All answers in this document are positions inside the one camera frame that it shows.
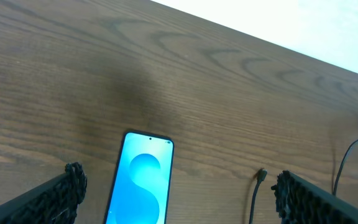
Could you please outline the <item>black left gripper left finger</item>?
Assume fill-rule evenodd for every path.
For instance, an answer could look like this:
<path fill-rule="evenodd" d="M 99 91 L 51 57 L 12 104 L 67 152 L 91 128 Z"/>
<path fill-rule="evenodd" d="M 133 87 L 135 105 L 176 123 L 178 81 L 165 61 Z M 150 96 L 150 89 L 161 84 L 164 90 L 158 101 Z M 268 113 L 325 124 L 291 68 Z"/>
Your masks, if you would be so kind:
<path fill-rule="evenodd" d="M 0 205 L 0 224 L 74 224 L 87 177 L 78 162 L 48 182 Z"/>

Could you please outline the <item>blue Samsung Galaxy smartphone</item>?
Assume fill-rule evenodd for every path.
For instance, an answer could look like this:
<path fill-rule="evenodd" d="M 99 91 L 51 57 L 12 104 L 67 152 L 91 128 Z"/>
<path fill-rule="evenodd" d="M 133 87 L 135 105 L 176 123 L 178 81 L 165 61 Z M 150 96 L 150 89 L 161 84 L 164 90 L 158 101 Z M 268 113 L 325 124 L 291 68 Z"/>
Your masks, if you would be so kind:
<path fill-rule="evenodd" d="M 124 132 L 103 223 L 166 224 L 174 148 L 168 136 Z"/>

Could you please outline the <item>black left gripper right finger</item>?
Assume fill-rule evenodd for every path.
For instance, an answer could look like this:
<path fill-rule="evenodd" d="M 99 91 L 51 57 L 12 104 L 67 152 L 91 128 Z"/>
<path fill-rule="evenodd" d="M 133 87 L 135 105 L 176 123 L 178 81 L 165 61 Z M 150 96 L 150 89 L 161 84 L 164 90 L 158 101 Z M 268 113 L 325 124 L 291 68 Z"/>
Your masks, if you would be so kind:
<path fill-rule="evenodd" d="M 271 189 L 284 224 L 358 224 L 358 208 L 287 170 Z"/>

